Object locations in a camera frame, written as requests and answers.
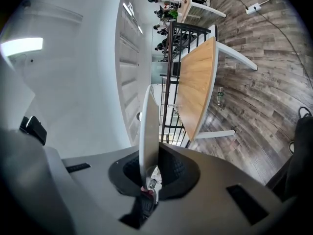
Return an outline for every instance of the white table leg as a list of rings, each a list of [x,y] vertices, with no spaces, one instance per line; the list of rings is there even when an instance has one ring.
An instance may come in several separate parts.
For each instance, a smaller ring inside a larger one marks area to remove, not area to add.
[[[211,32],[207,34],[206,39],[209,40],[211,37],[215,37],[215,41],[217,41],[215,24],[211,25],[208,29],[211,30]]]
[[[198,18],[198,19],[201,19],[201,17],[200,16],[197,16],[197,15],[191,15],[191,14],[189,14],[189,15],[187,15],[188,17],[191,17],[191,18]]]
[[[209,139],[209,138],[219,138],[219,137],[227,137],[232,136],[236,132],[234,130],[231,131],[212,131],[212,132],[201,132],[195,136],[195,139]]]
[[[250,59],[246,58],[245,56],[243,56],[239,52],[235,51],[234,49],[232,49],[226,45],[223,45],[219,42],[216,42],[216,47],[219,49],[219,51],[221,51],[221,52],[223,52],[223,53],[225,53],[225,54],[227,54],[233,58],[236,58],[237,60],[244,63],[245,65],[248,65],[253,70],[255,70],[255,71],[258,70],[258,66],[255,63],[253,63]]]
[[[191,5],[194,6],[194,7],[198,7],[198,8],[201,8],[201,9],[213,12],[213,13],[221,16],[221,17],[224,17],[224,18],[226,17],[226,14],[224,14],[223,12],[218,11],[216,9],[213,9],[213,8],[211,8],[209,6],[206,6],[206,5],[203,5],[203,4],[199,4],[199,3],[196,3],[196,2],[192,2]]]

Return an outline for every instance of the power strip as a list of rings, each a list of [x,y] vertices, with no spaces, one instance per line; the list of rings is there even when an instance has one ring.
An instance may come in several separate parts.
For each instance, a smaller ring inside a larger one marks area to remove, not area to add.
[[[248,10],[246,9],[246,13],[247,13],[248,15],[251,15],[252,13],[254,13],[254,12],[256,12],[256,11],[259,11],[260,9],[261,9],[261,6],[260,6],[260,4],[257,2],[256,4],[250,6],[250,7],[248,8]]]

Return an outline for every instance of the wood-look floor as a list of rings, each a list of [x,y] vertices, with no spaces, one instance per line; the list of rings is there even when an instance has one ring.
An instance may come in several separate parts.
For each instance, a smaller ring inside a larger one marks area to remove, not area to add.
[[[242,0],[247,6],[266,0]],[[201,131],[230,130],[227,138],[202,139],[189,148],[232,162],[266,184],[290,157],[297,111],[313,111],[313,90],[290,44],[281,32],[259,14],[247,15],[237,0],[211,0],[211,7],[226,13],[222,18],[198,8],[190,13],[202,19],[186,23],[218,26],[219,42],[239,51],[258,65],[252,71],[233,58],[219,55],[214,93]],[[293,43],[313,80],[312,44],[297,12],[287,0],[271,0],[260,11],[280,27]],[[217,89],[224,88],[222,105]]]

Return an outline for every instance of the wooden table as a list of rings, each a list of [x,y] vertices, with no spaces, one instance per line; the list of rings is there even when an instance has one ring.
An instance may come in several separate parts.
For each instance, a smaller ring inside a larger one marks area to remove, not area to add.
[[[204,9],[204,10],[207,10],[207,11],[210,11],[210,12],[213,12],[221,17],[226,17],[226,14],[216,10],[216,9],[213,9],[209,6],[206,6],[206,5],[203,5],[203,4],[199,4],[199,3],[196,3],[196,2],[192,2],[192,0],[182,0],[181,2],[181,7],[178,9],[178,17],[177,17],[177,22],[178,23],[184,23],[187,16],[190,16],[190,17],[195,17],[195,18],[201,18],[199,16],[194,16],[194,15],[190,15],[189,14],[189,11],[191,9],[191,7],[194,6],[194,7],[198,7],[198,8],[201,8],[201,9]]]
[[[217,138],[234,135],[234,130],[199,133],[204,123],[213,93],[219,51],[243,62],[253,70],[255,63],[211,37],[181,61],[179,88],[177,95],[178,113],[190,141],[202,138]]]

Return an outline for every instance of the black cover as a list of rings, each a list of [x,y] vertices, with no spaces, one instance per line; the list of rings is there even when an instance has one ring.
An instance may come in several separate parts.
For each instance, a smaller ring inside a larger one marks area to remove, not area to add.
[[[190,158],[159,143],[158,168],[162,175],[159,200],[181,198],[198,182],[200,169]],[[114,162],[109,179],[124,195],[138,197],[142,186],[139,169],[139,151]]]

